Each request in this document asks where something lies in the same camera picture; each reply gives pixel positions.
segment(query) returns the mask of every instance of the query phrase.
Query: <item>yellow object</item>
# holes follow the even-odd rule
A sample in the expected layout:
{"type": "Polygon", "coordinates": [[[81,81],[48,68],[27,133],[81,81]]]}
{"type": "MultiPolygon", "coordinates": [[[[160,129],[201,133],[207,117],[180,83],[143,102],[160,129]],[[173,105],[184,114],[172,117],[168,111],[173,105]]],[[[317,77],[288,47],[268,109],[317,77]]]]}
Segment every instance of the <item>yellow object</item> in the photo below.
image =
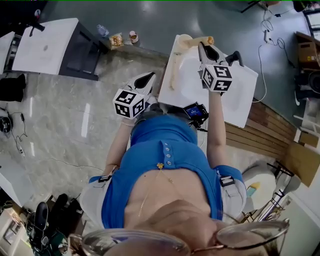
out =
{"type": "Polygon", "coordinates": [[[254,188],[254,189],[257,190],[260,187],[260,182],[252,183],[249,187],[254,188]]]}
{"type": "Polygon", "coordinates": [[[214,44],[214,38],[212,36],[202,36],[194,39],[189,39],[184,41],[185,44],[188,45],[189,48],[193,46],[198,46],[200,42],[204,44],[204,46],[210,46],[214,44]]]}
{"type": "Polygon", "coordinates": [[[160,170],[164,167],[164,164],[163,163],[158,163],[157,165],[156,165],[156,167],[158,167],[160,170]]]}

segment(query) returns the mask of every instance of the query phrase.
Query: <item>camera screen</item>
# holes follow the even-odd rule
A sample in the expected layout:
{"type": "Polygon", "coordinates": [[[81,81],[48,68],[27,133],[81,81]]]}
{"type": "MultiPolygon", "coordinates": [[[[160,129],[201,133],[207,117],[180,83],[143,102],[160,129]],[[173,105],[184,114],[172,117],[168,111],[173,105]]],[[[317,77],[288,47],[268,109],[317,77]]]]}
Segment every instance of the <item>camera screen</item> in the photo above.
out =
{"type": "Polygon", "coordinates": [[[186,112],[188,113],[188,115],[190,117],[201,117],[202,116],[202,112],[199,110],[199,108],[197,106],[194,106],[192,108],[187,109],[186,112]]]}

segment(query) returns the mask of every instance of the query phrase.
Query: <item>gray floor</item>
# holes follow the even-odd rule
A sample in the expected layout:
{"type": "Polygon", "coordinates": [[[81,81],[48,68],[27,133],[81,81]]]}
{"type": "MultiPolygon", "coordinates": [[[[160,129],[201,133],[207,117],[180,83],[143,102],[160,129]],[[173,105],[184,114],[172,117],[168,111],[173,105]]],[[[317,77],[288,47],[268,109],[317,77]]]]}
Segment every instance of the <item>gray floor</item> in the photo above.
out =
{"type": "MultiPolygon", "coordinates": [[[[264,10],[254,6],[241,14],[240,10],[246,6],[247,2],[240,1],[59,1],[48,2],[41,21],[76,17],[93,34],[97,33],[98,24],[106,26],[110,34],[127,36],[135,30],[140,47],[164,54],[170,53],[176,34],[189,34],[194,38],[213,36],[220,50],[226,54],[238,50],[244,63],[259,74],[254,96],[261,99],[265,87],[258,47],[264,44],[261,28],[264,10]]],[[[277,14],[292,8],[292,2],[285,1],[271,6],[270,10],[277,14]]],[[[309,33],[303,14],[291,10],[282,17],[273,16],[271,22],[274,27],[271,37],[275,42],[278,37],[284,39],[289,58],[297,64],[294,32],[309,33]]],[[[267,86],[263,103],[294,122],[293,114],[303,115],[305,105],[295,104],[295,70],[288,65],[284,50],[277,46],[263,46],[260,55],[267,86]]]]}

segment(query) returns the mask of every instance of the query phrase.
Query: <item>small jar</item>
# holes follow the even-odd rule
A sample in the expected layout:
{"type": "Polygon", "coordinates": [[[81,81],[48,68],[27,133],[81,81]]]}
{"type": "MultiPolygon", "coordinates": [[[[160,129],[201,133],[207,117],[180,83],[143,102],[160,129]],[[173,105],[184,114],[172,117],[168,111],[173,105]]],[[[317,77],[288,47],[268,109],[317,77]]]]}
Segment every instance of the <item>small jar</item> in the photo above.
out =
{"type": "Polygon", "coordinates": [[[138,40],[139,40],[138,34],[134,31],[130,31],[129,37],[130,37],[130,40],[133,44],[138,42],[138,40]]]}

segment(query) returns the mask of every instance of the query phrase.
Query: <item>eyeglasses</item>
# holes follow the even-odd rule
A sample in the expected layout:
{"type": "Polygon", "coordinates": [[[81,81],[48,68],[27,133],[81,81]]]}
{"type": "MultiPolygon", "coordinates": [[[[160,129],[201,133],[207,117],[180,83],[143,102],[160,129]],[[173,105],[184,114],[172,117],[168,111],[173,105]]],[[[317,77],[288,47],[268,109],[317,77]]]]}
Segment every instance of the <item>eyeglasses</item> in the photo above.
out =
{"type": "Polygon", "coordinates": [[[227,226],[215,234],[214,246],[191,250],[181,239],[154,231],[122,228],[91,232],[84,237],[71,234],[69,247],[73,255],[109,256],[129,253],[139,256],[190,256],[209,250],[249,250],[263,246],[289,229],[289,220],[262,221],[227,226]]]}

